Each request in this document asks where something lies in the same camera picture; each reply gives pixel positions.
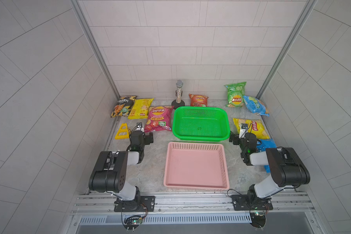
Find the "green cucumber chips bag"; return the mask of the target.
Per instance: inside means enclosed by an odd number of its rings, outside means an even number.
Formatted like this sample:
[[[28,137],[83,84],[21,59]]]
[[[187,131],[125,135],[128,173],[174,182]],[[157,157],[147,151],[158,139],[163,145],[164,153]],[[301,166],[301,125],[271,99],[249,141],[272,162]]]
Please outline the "green cucumber chips bag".
[[[242,107],[244,106],[243,97],[245,96],[246,82],[239,82],[225,85],[227,88],[227,107]]]

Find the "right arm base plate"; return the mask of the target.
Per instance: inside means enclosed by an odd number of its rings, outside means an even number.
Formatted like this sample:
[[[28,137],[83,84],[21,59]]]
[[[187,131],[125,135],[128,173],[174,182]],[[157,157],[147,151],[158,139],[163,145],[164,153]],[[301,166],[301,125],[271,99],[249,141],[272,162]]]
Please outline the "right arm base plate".
[[[273,210],[273,205],[270,198],[260,199],[255,196],[248,195],[230,195],[235,211],[270,211]]]

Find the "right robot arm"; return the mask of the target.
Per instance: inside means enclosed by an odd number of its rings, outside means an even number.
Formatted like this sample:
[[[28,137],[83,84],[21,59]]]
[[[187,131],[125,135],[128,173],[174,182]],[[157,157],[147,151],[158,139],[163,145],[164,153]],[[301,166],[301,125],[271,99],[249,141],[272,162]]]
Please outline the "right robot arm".
[[[310,173],[295,150],[291,147],[266,148],[257,150],[255,134],[230,134],[229,141],[241,148],[241,159],[247,166],[269,166],[270,175],[260,183],[249,187],[247,194],[231,195],[235,210],[271,210],[271,196],[284,189],[295,189],[309,184]]]

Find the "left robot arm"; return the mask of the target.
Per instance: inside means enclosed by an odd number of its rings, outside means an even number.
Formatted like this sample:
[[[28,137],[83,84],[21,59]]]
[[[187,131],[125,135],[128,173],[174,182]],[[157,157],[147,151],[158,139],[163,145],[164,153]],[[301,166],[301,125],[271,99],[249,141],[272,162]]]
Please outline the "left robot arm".
[[[144,148],[154,142],[152,133],[135,130],[126,151],[102,151],[89,178],[89,190],[117,198],[115,212],[152,212],[156,197],[141,196],[138,187],[126,181],[127,166],[140,164]]]

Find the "light blue chips bag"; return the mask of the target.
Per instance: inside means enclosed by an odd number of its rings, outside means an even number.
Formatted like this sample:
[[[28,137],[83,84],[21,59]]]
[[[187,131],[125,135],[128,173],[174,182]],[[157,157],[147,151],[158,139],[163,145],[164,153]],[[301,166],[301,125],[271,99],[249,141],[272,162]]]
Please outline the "light blue chips bag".
[[[247,109],[252,113],[260,116],[270,116],[266,106],[259,99],[250,96],[243,96],[243,100]]]

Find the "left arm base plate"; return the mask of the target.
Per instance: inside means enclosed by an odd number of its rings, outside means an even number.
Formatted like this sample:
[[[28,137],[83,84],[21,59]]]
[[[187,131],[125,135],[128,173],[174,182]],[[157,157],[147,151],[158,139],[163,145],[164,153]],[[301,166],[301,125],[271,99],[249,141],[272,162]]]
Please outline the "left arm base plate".
[[[155,201],[155,196],[140,196],[131,201],[122,201],[117,198],[114,202],[114,212],[153,212]]]

